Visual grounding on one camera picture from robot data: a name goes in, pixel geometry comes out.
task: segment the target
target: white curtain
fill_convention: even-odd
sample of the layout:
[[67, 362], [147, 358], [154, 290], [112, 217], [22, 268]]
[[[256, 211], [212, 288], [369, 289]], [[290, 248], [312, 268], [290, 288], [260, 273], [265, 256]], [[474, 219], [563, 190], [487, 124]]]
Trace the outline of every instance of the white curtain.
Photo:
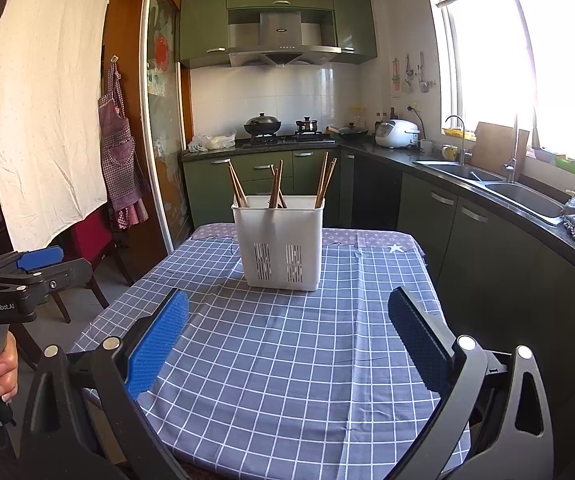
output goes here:
[[17, 251], [107, 202], [100, 55], [108, 0], [7, 0], [0, 18], [0, 203]]

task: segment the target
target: apron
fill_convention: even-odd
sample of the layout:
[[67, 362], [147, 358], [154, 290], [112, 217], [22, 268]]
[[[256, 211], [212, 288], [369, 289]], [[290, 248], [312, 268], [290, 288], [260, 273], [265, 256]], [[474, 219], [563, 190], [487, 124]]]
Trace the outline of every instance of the apron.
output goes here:
[[120, 78], [116, 62], [111, 62], [107, 70], [106, 93], [98, 100], [100, 166], [107, 187], [107, 197], [112, 209], [117, 213], [117, 218], [124, 217], [124, 214], [120, 214], [121, 210], [133, 207], [149, 191], [138, 164], [129, 120], [125, 117]]

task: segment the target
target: human hand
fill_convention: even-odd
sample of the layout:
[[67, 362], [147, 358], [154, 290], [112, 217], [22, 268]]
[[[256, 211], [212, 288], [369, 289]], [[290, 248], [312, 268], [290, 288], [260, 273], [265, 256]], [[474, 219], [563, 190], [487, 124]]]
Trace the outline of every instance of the human hand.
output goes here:
[[16, 339], [7, 334], [5, 348], [0, 353], [0, 397], [7, 402], [18, 393], [18, 352]]

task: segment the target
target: rice cooker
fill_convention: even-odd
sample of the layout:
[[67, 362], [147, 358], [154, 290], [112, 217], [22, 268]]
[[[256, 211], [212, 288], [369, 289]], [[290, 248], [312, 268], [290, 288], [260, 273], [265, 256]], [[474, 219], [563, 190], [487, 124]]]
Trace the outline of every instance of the rice cooker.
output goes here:
[[408, 146], [416, 146], [419, 133], [416, 124], [394, 119], [383, 121], [378, 125], [375, 140], [376, 144], [386, 148], [407, 148]]

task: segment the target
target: window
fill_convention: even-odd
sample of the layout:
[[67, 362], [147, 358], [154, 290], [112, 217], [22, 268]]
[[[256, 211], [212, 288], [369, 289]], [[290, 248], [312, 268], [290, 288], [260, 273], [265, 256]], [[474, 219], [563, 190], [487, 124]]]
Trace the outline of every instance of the window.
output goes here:
[[575, 158], [575, 0], [443, 0], [453, 113], [519, 125]]

